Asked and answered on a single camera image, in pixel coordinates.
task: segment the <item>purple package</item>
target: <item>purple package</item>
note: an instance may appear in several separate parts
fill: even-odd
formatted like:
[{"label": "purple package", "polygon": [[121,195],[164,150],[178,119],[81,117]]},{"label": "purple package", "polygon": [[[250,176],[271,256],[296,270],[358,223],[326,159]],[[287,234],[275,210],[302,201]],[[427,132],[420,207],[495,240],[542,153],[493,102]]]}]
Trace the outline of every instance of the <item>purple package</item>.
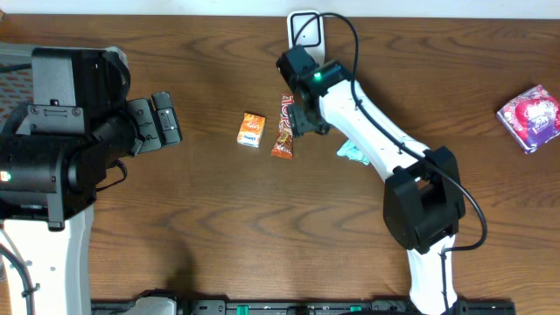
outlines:
[{"label": "purple package", "polygon": [[559,109],[560,103],[538,85],[509,101],[497,116],[529,154],[560,135]]}]

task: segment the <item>snack package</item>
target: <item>snack package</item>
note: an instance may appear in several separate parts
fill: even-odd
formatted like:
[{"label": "snack package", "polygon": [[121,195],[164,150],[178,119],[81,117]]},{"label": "snack package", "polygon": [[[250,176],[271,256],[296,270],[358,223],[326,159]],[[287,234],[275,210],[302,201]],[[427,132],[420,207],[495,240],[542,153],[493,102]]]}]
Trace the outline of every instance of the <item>snack package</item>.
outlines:
[{"label": "snack package", "polygon": [[237,143],[258,148],[263,137],[265,120],[262,116],[245,113],[237,135]]},{"label": "snack package", "polygon": [[339,157],[347,157],[351,161],[362,162],[364,165],[369,165],[368,157],[366,157],[350,139],[342,144],[342,147],[336,152],[336,155]]},{"label": "snack package", "polygon": [[294,134],[291,131],[290,119],[288,118],[288,106],[294,103],[294,95],[282,93],[282,111],[278,123],[278,138],[272,147],[272,156],[293,159],[294,157]]},{"label": "snack package", "polygon": [[509,101],[497,116],[529,154],[560,135],[559,109],[558,101],[538,85]]}]

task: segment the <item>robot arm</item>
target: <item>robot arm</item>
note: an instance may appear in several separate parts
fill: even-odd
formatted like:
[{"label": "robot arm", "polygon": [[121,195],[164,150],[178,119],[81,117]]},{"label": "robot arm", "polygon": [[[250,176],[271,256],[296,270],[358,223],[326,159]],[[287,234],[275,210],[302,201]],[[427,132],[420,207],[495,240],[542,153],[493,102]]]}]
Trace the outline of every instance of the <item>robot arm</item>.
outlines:
[{"label": "robot arm", "polygon": [[[317,65],[302,46],[295,46],[276,63],[299,104],[288,109],[295,136],[307,131],[328,132],[329,125],[342,131],[367,156],[385,182],[383,218],[395,239],[407,249],[412,287],[410,298],[427,314],[445,311],[442,299],[442,248],[452,247],[459,218],[465,214],[462,195],[430,173],[415,158],[386,138],[356,108],[350,89],[351,76],[338,62]],[[459,180],[453,155],[446,149],[431,151],[396,127],[364,94],[355,91],[366,110],[386,131],[423,158]],[[428,181],[424,188],[417,182]],[[447,299],[457,300],[452,288],[451,255],[447,253]]]},{"label": "robot arm", "polygon": [[[28,123],[22,134],[0,134],[0,243],[36,285],[35,314],[88,315],[96,186],[119,158],[178,144],[182,136],[166,92],[152,96],[154,106],[126,101],[130,74],[118,49],[36,48],[31,66]],[[6,272],[12,315],[26,314],[19,274]]]}]

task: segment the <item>white arm segment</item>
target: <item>white arm segment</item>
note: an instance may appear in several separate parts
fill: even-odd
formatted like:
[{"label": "white arm segment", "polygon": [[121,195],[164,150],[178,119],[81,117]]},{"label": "white arm segment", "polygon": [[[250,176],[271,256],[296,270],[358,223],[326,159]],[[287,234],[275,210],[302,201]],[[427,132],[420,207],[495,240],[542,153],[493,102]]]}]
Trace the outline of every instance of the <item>white arm segment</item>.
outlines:
[{"label": "white arm segment", "polygon": [[[424,156],[428,147],[405,134],[391,122],[364,94],[360,84],[355,82],[356,94],[362,100],[364,109],[393,137],[404,142],[407,147]],[[356,108],[350,92],[350,81],[344,80],[329,88],[328,94],[320,98],[321,115],[325,120],[342,131],[366,155],[385,181],[393,175],[397,166],[402,168],[413,165],[416,160],[399,149],[388,140],[369,120]],[[439,253],[443,246],[451,247],[455,238],[443,239],[430,247],[427,254],[421,255],[416,250],[407,250],[409,256],[412,287],[410,298],[416,308],[425,314],[441,314],[445,311],[442,295],[443,278]],[[457,294],[452,286],[451,253],[447,254],[447,300],[452,305]]]},{"label": "white arm segment", "polygon": [[[430,251],[424,255],[415,250],[407,250],[409,255],[410,275],[412,287],[410,300],[416,308],[424,314],[441,314],[445,312],[443,278],[441,275],[442,249],[453,247],[455,235],[430,246]],[[457,301],[457,293],[453,289],[452,253],[445,253],[445,277],[447,282],[447,303],[451,307]]]},{"label": "white arm segment", "polygon": [[[393,137],[406,143],[411,150],[424,156],[429,148],[405,134],[391,122],[364,94],[358,81],[355,82],[356,94],[362,100],[365,110],[390,132]],[[399,149],[387,139],[368,119],[356,108],[350,93],[350,81],[343,80],[329,88],[328,94],[320,98],[321,115],[325,120],[342,131],[367,156],[371,164],[385,181],[393,175],[397,166],[402,168],[413,165],[416,160]]]},{"label": "white arm segment", "polygon": [[[90,206],[66,220],[61,232],[50,232],[46,222],[5,220],[0,242],[26,262],[33,285],[36,315],[90,315],[88,244],[94,221]],[[26,315],[24,290],[18,272],[6,266],[12,315]]]}]

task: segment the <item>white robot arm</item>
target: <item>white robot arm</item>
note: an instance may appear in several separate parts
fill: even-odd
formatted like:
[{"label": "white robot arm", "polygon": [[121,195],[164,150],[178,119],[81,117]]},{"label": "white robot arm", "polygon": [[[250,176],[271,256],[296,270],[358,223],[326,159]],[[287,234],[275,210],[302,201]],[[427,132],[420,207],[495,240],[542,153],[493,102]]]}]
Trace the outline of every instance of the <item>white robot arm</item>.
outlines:
[{"label": "white robot arm", "polygon": [[[355,82],[356,94],[362,100],[362,106],[385,130],[390,132],[407,147],[420,156],[428,147],[419,143],[405,134],[394,125],[364,94],[358,82]],[[350,81],[342,82],[328,89],[328,93],[319,99],[321,116],[327,123],[342,131],[358,148],[367,156],[381,179],[393,175],[396,167],[406,168],[417,162],[408,154],[400,152],[394,143],[389,141],[368,119],[356,110],[354,98],[350,95]],[[441,314],[445,311],[442,299],[442,271],[441,253],[442,248],[453,246],[455,236],[447,236],[441,241],[433,244],[430,251],[420,254],[417,250],[407,250],[409,257],[410,274],[412,276],[412,287],[410,288],[410,299],[416,308],[425,314]],[[453,305],[457,300],[457,294],[452,285],[452,261],[451,253],[447,253],[447,300]]]},{"label": "white robot arm", "polygon": [[[33,284],[35,314],[91,313],[89,295],[88,246],[94,220],[94,207],[66,220],[60,232],[49,231],[46,222],[6,220],[0,243],[25,263]],[[11,263],[4,257],[4,265]],[[27,314],[20,276],[6,268],[12,315]]]},{"label": "white robot arm", "polygon": [[[351,93],[351,75],[338,62],[324,66],[314,63],[302,46],[295,46],[276,63],[280,73],[299,98],[299,106],[288,109],[294,135],[308,131],[328,132],[332,125],[350,138],[367,156],[385,182],[383,219],[395,239],[407,249],[412,287],[410,298],[426,314],[441,314],[446,306],[442,292],[442,249],[451,248],[458,231],[459,218],[465,213],[463,197],[454,187],[431,173],[416,157],[402,152],[365,116],[369,113],[398,143],[421,158],[445,168],[459,180],[457,165],[446,149],[431,151],[392,123],[354,82],[361,109]],[[417,182],[427,180],[424,188]],[[457,301],[452,288],[450,253],[445,256],[446,298]]]}]

